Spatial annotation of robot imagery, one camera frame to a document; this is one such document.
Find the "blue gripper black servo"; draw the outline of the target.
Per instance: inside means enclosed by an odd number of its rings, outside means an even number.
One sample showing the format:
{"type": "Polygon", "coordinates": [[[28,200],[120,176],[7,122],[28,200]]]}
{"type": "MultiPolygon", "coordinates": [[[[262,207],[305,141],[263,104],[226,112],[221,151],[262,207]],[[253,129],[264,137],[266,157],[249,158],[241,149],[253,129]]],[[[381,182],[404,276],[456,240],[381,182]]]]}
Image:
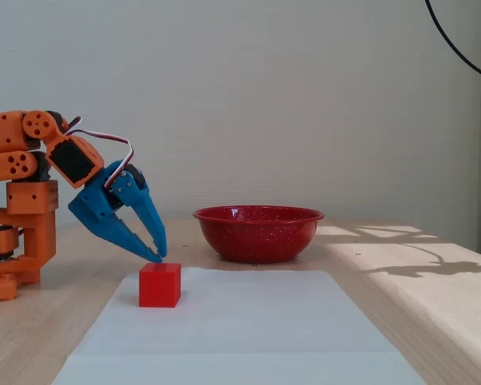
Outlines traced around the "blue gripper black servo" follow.
{"type": "Polygon", "coordinates": [[[106,187],[117,166],[119,161],[99,171],[84,185],[68,208],[97,237],[149,262],[161,263],[168,252],[166,232],[145,178],[136,166],[127,164],[115,182],[106,187]],[[155,252],[117,216],[118,210],[124,206],[132,208],[141,220],[152,237],[155,252]]]}

